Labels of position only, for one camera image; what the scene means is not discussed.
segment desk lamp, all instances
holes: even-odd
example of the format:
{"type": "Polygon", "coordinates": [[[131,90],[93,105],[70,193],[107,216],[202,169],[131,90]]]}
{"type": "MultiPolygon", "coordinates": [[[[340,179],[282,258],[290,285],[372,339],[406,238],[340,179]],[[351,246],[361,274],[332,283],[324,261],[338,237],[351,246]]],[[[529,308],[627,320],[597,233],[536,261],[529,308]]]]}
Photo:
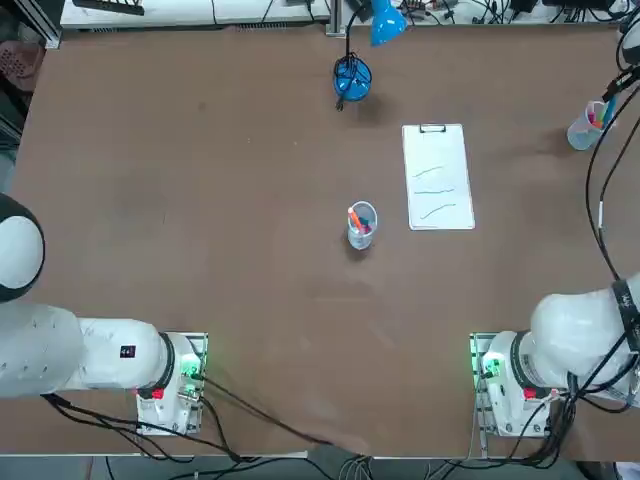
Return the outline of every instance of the desk lamp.
{"type": "Polygon", "coordinates": [[[356,16],[369,3],[373,6],[371,21],[371,45],[377,47],[400,35],[407,28],[407,21],[393,8],[391,0],[371,0],[364,2],[353,12],[346,30],[346,54],[338,59],[333,68],[333,88],[338,94],[336,109],[342,111],[345,100],[357,102],[369,93],[371,88],[371,70],[358,56],[349,50],[349,34],[356,16]]]}

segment white paper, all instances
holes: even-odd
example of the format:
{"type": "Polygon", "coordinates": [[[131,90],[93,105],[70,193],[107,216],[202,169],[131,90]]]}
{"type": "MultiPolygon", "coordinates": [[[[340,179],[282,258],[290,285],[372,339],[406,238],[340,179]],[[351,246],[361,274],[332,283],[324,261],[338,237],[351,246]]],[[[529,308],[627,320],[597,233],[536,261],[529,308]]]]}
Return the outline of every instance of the white paper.
{"type": "Polygon", "coordinates": [[[411,230],[475,227],[462,125],[402,127],[411,230]]]}

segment pen cup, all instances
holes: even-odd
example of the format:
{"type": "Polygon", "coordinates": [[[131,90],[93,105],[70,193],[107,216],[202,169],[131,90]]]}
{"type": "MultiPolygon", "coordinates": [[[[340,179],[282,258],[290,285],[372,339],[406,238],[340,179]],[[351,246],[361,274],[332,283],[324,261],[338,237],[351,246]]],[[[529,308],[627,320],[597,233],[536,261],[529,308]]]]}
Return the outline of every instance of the pen cup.
{"type": "Polygon", "coordinates": [[[595,120],[602,118],[606,110],[606,105],[603,102],[589,102],[582,114],[576,118],[567,130],[567,140],[569,144],[576,150],[587,150],[594,145],[602,132],[604,131],[604,125],[602,128],[598,128],[589,120],[589,116],[595,120]]]}
{"type": "Polygon", "coordinates": [[[347,214],[347,238],[353,248],[356,250],[364,250],[368,248],[373,241],[373,234],[378,228],[378,214],[369,202],[356,202],[351,205],[351,208],[353,208],[353,211],[360,220],[364,231],[359,230],[353,223],[351,216],[347,214]]]}

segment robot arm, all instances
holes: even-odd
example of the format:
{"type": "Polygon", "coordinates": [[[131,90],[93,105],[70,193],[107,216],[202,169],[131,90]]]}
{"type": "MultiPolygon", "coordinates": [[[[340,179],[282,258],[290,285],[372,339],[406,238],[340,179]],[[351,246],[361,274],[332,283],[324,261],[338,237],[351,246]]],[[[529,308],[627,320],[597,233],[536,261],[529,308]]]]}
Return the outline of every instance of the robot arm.
{"type": "MultiPolygon", "coordinates": [[[[549,295],[536,307],[530,331],[495,336],[482,369],[500,435],[520,435],[540,403],[568,388],[570,375],[585,384],[626,330],[621,309],[640,304],[640,274],[627,286],[628,296],[616,296],[612,288],[549,295]]],[[[640,406],[637,358],[629,341],[622,343],[595,376],[594,387],[607,387],[595,395],[640,406]]],[[[540,410],[525,435],[543,435],[548,416],[549,408],[540,410]]]]}
{"type": "Polygon", "coordinates": [[[185,373],[204,373],[206,336],[17,301],[37,281],[44,252],[33,214],[0,194],[0,398],[135,389],[140,421],[198,431],[203,385],[185,373]]]}

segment pen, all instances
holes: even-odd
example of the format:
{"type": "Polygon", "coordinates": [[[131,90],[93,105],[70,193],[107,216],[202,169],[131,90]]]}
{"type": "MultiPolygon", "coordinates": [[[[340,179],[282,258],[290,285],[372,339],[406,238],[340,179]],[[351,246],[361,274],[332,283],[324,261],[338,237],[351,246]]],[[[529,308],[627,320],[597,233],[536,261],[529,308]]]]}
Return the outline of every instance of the pen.
{"type": "Polygon", "coordinates": [[[349,207],[349,210],[347,210],[347,211],[349,212],[349,216],[351,217],[351,221],[356,226],[358,231],[359,232],[364,232],[364,228],[362,227],[362,223],[360,223],[360,219],[356,215],[356,212],[354,212],[353,207],[349,207]]]}

